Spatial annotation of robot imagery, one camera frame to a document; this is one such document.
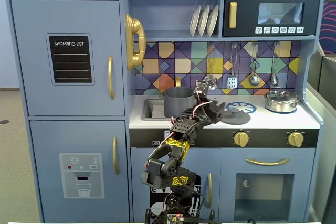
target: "yellow label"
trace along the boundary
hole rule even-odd
[[[180,142],[178,140],[175,140],[175,139],[172,139],[172,138],[166,140],[165,143],[168,144],[168,145],[175,145],[175,146],[177,146],[179,148],[182,148],[182,142]],[[188,150],[189,150],[189,142],[184,142],[183,143],[183,157],[182,157],[182,161],[187,156]]]
[[[182,181],[184,184],[187,184],[189,177],[181,176],[180,179],[181,179],[181,181]],[[183,184],[181,184],[181,182],[180,182],[180,180],[178,179],[178,177],[174,177],[174,178],[173,178],[173,186],[177,186],[177,185],[181,185],[181,186],[183,186]]]

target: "robotic arm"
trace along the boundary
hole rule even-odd
[[[187,156],[190,144],[197,139],[198,132],[207,125],[219,122],[225,110],[225,103],[217,105],[217,101],[209,101],[207,92],[208,83],[196,81],[194,97],[197,104],[185,110],[176,121],[172,119],[174,125],[170,128],[169,136],[145,163],[146,170],[141,175],[142,183],[157,189],[170,187],[172,191],[164,202],[167,207],[155,218],[153,224],[172,224],[174,219],[184,220],[184,217],[188,217],[196,174],[182,168],[181,164]],[[167,162],[159,160],[166,155]]]

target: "gray floor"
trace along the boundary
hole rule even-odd
[[[0,91],[0,224],[39,223],[19,91]]]

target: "pot lid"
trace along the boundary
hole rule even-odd
[[[291,92],[287,91],[269,91],[267,92],[264,97],[272,102],[298,102],[300,98]]]

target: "gold door handle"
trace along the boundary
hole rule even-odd
[[[141,22],[126,14],[127,69],[130,71],[142,63],[146,52],[146,35]],[[139,52],[134,52],[134,34],[139,34]]]
[[[113,165],[116,174],[119,174],[118,160],[117,160],[117,138],[113,137]]]
[[[255,164],[255,165],[275,166],[275,165],[283,165],[283,164],[287,163],[289,161],[289,158],[284,158],[284,159],[279,160],[277,162],[261,162],[261,161],[257,161],[257,160],[252,159],[252,158],[246,158],[245,161],[247,161],[251,164]]]
[[[237,2],[230,2],[229,28],[236,28],[237,23]]]
[[[209,179],[209,199],[207,201],[206,208],[210,208],[212,204],[212,174],[211,173],[209,173],[208,179]]]
[[[112,56],[109,57],[109,88],[110,88],[110,97],[112,100],[114,100],[113,80],[112,80]]]

